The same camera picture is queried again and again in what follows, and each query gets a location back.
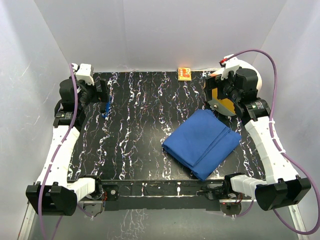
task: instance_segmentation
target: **marble tabletop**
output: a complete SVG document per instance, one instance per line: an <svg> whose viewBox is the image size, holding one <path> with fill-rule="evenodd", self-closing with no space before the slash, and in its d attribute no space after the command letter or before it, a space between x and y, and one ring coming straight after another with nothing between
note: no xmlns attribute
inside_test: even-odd
<svg viewBox="0 0 320 240"><path fill-rule="evenodd" d="M102 180L192 180L192 172L168 155L163 141L197 109L205 109L203 84L210 72L193 71L180 82L171 72L100 72L108 80L110 111L100 103L86 108L86 120L75 144L68 179L97 175ZM238 117L217 112L220 121L241 135L240 145L208 177L221 180L242 172L258 179L265 171L253 140Z"/></svg>

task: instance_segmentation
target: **yellow box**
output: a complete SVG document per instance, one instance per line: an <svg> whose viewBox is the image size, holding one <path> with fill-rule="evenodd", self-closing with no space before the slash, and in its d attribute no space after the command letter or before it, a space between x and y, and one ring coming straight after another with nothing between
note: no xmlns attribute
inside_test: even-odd
<svg viewBox="0 0 320 240"><path fill-rule="evenodd" d="M191 81L191 70L186 67L178 68L178 81Z"/></svg>

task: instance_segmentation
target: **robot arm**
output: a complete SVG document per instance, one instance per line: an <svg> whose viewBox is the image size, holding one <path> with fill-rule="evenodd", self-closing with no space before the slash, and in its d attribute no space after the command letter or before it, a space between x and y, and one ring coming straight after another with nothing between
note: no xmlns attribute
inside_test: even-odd
<svg viewBox="0 0 320 240"><path fill-rule="evenodd" d="M68 131L75 109L74 87L72 79L69 78L60 83L61 100L54 109L53 136L46 162L36 183L28 185L25 193L34 210L38 213L40 188L48 167L51 165L42 198L43 215L71 216L76 210L77 203L82 198L93 192L99 192L96 189L96 180L92 177L80 178L73 183L68 183L67 177L74 146L86 118L84 108L89 103L99 102L107 106L110 98L109 90L105 79L94 82L92 77L93 67L90 64L81 64L80 66L73 64L73 71L77 79L78 94L78 109L74 127L62 144L62 139ZM59 145L60 149L54 158L54 162L51 162Z"/></svg>
<svg viewBox="0 0 320 240"><path fill-rule="evenodd" d="M270 136L270 108L265 100L257 97L261 85L258 71L249 63L233 57L207 77L204 92L206 100L216 111L227 116L237 115L241 119L265 169L265 180L242 173L225 176L223 194L243 193L256 199L267 211L299 203L311 184L307 178L300 178L274 145L273 139L276 139L282 148L275 130L274 138Z"/></svg>

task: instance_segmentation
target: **white wall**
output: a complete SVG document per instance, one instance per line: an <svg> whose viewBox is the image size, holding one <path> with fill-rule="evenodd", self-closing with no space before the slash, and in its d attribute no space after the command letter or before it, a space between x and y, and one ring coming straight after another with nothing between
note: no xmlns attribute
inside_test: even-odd
<svg viewBox="0 0 320 240"><path fill-rule="evenodd" d="M67 61L33 0L0 0L0 239L17 239L26 187L52 139Z"/></svg>
<svg viewBox="0 0 320 240"><path fill-rule="evenodd" d="M287 154L305 167L320 188L319 13L320 1L288 1L262 50L267 51L277 65L274 118L281 143ZM253 65L263 79L260 96L271 103L274 83L271 64L263 55L258 55ZM307 230L312 229L318 218L313 190L301 201L299 208ZM309 238L320 239L320 231Z"/></svg>
<svg viewBox="0 0 320 240"><path fill-rule="evenodd" d="M260 48L286 0L35 2L68 62L112 72L217 67L225 55Z"/></svg>

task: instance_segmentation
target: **blue cloth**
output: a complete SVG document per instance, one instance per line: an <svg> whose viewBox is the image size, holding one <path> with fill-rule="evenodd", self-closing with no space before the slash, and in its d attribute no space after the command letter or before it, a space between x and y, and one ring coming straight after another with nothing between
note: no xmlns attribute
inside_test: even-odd
<svg viewBox="0 0 320 240"><path fill-rule="evenodd" d="M211 110L197 110L162 144L176 160L206 178L238 146L241 136L219 121Z"/></svg>

